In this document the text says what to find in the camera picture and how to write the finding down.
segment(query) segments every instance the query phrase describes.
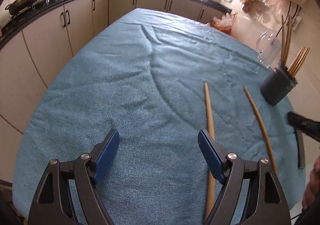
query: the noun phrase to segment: countertop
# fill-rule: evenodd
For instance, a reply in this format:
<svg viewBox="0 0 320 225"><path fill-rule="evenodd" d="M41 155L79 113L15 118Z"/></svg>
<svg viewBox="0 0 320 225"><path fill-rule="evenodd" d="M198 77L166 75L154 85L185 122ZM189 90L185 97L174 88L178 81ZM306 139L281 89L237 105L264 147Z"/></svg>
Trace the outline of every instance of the countertop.
<svg viewBox="0 0 320 225"><path fill-rule="evenodd" d="M51 1L49 4L45 2L40 2L35 5L35 10L28 10L23 12L23 17L20 18L19 16L13 20L11 20L4 28L2 29L3 35L0 38L0 50L13 38L19 31L25 28L27 25L31 24L33 21L38 19L39 17L43 16L44 14L60 7L68 2L73 0L57 0ZM212 0L191 0L208 7L214 8L223 13L231 13L231 9L215 2Z"/></svg>

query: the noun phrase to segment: blue rubber pad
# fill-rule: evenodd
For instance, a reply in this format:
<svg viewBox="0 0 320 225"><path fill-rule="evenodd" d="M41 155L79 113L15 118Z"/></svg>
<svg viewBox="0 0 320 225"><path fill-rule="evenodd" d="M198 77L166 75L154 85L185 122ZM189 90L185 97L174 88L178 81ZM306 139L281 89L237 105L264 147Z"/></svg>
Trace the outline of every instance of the blue rubber pad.
<svg viewBox="0 0 320 225"><path fill-rule="evenodd" d="M96 161L95 174L92 177L95 184L98 180L103 179L108 173L112 160L115 158L118 151L119 143L120 135L118 131L115 131Z"/></svg>
<svg viewBox="0 0 320 225"><path fill-rule="evenodd" d="M202 131L198 134L198 144L212 176L218 180L219 183L224 184L226 177L223 174L222 161Z"/></svg>

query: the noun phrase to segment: clear glass pitcher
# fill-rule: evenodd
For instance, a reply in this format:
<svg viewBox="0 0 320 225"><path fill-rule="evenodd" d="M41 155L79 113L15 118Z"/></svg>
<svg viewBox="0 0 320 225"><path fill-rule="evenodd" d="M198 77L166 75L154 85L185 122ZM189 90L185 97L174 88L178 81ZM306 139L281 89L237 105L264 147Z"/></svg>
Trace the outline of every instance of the clear glass pitcher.
<svg viewBox="0 0 320 225"><path fill-rule="evenodd" d="M281 51L281 42L275 37L274 34L270 34L264 47L260 49L260 42L267 36L267 32L264 32L257 40L256 51L259 53L258 61L265 67L269 68L271 63L276 59L277 55Z"/></svg>

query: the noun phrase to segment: metal screw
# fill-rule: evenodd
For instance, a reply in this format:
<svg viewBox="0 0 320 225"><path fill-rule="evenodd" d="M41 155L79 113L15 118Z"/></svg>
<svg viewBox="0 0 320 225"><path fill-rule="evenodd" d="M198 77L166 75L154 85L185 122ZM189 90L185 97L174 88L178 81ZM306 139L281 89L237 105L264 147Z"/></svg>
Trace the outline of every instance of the metal screw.
<svg viewBox="0 0 320 225"><path fill-rule="evenodd" d="M269 160L266 158L261 158L261 163L267 164L267 163L269 163Z"/></svg>
<svg viewBox="0 0 320 225"><path fill-rule="evenodd" d="M54 164L56 164L58 162L58 160L57 159L51 159L50 161L49 161L49 164L51 164L51 165L54 165Z"/></svg>
<svg viewBox="0 0 320 225"><path fill-rule="evenodd" d="M88 153L84 153L81 155L81 159L86 160L90 157L90 155Z"/></svg>
<svg viewBox="0 0 320 225"><path fill-rule="evenodd" d="M230 159L236 159L236 158L237 158L237 155L236 155L235 153L230 153L230 154L228 154L228 157L229 157Z"/></svg>

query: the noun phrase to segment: white cabinet door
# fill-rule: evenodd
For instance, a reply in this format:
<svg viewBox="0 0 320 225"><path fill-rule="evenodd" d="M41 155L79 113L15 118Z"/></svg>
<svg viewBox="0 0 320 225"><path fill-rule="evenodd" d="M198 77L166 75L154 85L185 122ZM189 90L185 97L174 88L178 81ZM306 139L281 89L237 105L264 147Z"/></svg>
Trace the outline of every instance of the white cabinet door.
<svg viewBox="0 0 320 225"><path fill-rule="evenodd" d="M22 136L22 133L0 117L1 158L4 160L0 168L0 179L3 181L12 182L13 180L14 165Z"/></svg>
<svg viewBox="0 0 320 225"><path fill-rule="evenodd" d="M93 38L92 0L75 0L64 5L73 55Z"/></svg>
<svg viewBox="0 0 320 225"><path fill-rule="evenodd" d="M31 57L47 86L72 58L63 6L23 29Z"/></svg>
<svg viewBox="0 0 320 225"><path fill-rule="evenodd" d="M191 0L170 0L168 13L197 20L202 5Z"/></svg>
<svg viewBox="0 0 320 225"><path fill-rule="evenodd" d="M167 12L169 0L137 0L137 8Z"/></svg>
<svg viewBox="0 0 320 225"><path fill-rule="evenodd" d="M222 18L223 15L224 13L217 11L211 7L202 6L198 21L204 24L208 22L211 23L213 17Z"/></svg>
<svg viewBox="0 0 320 225"><path fill-rule="evenodd" d="M92 22L94 36L108 26L109 0L92 0Z"/></svg>
<svg viewBox="0 0 320 225"><path fill-rule="evenodd" d="M0 51L0 114L24 132L45 90L19 32Z"/></svg>
<svg viewBox="0 0 320 225"><path fill-rule="evenodd" d="M109 0L109 25L136 8L137 0Z"/></svg>

